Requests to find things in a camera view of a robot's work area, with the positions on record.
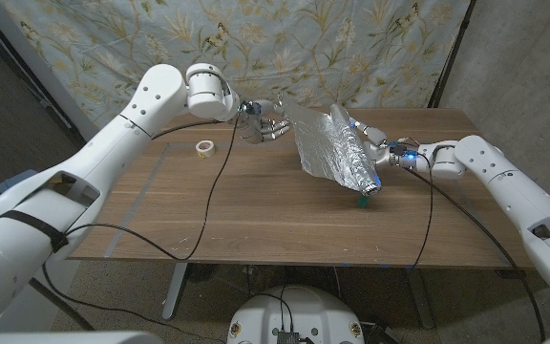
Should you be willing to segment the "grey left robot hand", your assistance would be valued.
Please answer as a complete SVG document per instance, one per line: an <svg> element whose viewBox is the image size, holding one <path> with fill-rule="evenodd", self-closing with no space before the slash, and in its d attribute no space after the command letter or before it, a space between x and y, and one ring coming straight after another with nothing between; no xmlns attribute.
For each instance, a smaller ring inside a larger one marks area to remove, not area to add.
<svg viewBox="0 0 550 344"><path fill-rule="evenodd" d="M278 113L279 108L270 100L244 100L235 121L236 132L252 144L277 140L291 128L288 119L272 119L266 115Z"/></svg>

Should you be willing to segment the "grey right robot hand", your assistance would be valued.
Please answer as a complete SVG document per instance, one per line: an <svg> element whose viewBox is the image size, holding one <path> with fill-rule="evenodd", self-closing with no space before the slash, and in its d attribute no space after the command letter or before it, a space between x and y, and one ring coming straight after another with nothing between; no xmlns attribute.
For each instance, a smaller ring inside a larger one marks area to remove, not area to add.
<svg viewBox="0 0 550 344"><path fill-rule="evenodd" d="M362 121L350 118L350 126L363 133L368 140L363 148L375 169L391 166L391 153L386 134L378 128L368 126Z"/></svg>

